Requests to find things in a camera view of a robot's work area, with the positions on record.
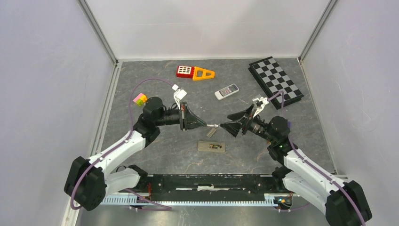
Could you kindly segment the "beige battery cover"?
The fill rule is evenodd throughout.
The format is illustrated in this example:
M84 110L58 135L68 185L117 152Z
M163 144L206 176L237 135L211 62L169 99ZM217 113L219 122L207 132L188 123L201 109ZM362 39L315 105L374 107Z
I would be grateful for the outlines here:
M207 136L208 138L211 138L211 137L215 134L216 131L217 131L217 128L212 127L212 128L209 130L209 132L206 134L206 136Z

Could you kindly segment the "clear handle screwdriver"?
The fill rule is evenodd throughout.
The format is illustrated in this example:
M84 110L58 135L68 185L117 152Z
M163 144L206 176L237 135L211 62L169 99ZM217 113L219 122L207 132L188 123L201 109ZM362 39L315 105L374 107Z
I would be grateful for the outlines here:
M207 127L213 127L213 128L218 128L218 124L207 124Z

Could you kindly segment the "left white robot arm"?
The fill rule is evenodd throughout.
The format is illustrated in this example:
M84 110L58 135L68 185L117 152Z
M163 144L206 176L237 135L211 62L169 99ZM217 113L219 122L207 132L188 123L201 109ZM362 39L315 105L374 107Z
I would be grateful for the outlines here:
M161 98L151 97L132 129L119 141L87 159L79 156L71 165L64 192L72 202L90 211L103 199L127 188L144 191L148 179L133 168L114 172L128 157L145 149L160 134L161 126L179 125L182 131L206 127L207 123L195 115L186 102L166 108Z

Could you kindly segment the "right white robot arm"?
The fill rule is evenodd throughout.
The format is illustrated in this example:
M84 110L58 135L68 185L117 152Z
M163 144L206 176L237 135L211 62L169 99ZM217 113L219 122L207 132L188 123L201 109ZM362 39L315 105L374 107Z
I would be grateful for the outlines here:
M274 116L269 122L259 117L260 104L227 116L221 128L234 137L247 132L269 142L267 150L282 166L274 171L272 187L277 192L289 190L300 195L324 214L331 226L364 226L373 215L359 183L346 182L329 173L293 143L289 138L290 122Z

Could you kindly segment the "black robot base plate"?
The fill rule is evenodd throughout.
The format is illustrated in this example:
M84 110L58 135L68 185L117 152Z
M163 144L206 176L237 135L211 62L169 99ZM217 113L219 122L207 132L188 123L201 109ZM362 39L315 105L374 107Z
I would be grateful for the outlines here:
M152 201L260 201L265 194L291 194L271 174L153 174L133 190Z

